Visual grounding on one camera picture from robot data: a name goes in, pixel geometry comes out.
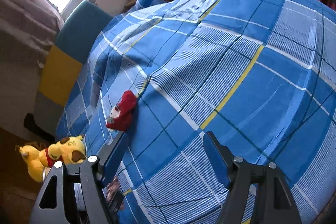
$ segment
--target screw head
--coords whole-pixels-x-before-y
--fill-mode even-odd
[[[277,168],[277,164],[276,164],[275,162],[270,162],[270,163],[268,164],[268,167],[269,167],[269,168],[272,168],[272,169],[275,169],[275,168]]]
[[[62,166],[62,162],[61,161],[56,161],[55,163],[54,163],[54,166],[56,167],[56,168],[60,168],[61,166]]]
[[[234,160],[235,162],[242,162],[244,159],[243,159],[243,157],[241,157],[241,156],[235,156],[235,157],[233,158],[233,160]]]
[[[89,161],[89,162],[95,162],[97,159],[98,159],[97,156],[92,155],[92,156],[90,156],[90,157],[88,158],[88,161]]]

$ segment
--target red sock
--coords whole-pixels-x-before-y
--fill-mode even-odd
[[[107,118],[106,127],[126,131],[132,122],[132,110],[137,105],[137,98],[130,90],[124,92],[120,103],[116,104]]]

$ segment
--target blue plaid comforter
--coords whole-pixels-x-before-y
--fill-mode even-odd
[[[121,223],[215,222],[227,190],[205,131],[248,162],[275,161],[311,223],[336,190],[335,68],[336,13],[317,0],[141,0],[97,37],[57,135],[85,133],[97,153],[130,89],[138,107],[117,172]]]

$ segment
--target plush bear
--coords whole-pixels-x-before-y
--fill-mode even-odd
[[[46,167],[52,167],[56,161],[65,164],[82,163],[86,159],[83,135],[77,137],[64,137],[59,142],[51,144],[40,151],[39,159]]]
[[[62,161],[65,164],[82,163],[85,159],[85,145],[82,142],[83,135],[77,137],[65,137],[59,142],[46,147],[44,143],[40,145],[37,142],[27,143],[24,146],[15,146],[27,164],[30,177],[43,182],[43,168],[53,167],[56,161]]]
[[[45,144],[37,142],[27,143],[24,146],[15,146],[15,150],[20,153],[22,159],[27,164],[28,174],[37,181],[43,182],[43,164],[39,160],[40,150],[45,149]]]

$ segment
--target brown curtain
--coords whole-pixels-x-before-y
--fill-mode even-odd
[[[47,0],[0,0],[0,127],[29,141],[38,139],[24,118],[34,110],[39,74],[62,25]]]
[[[47,0],[0,0],[0,59],[41,65],[63,26]]]

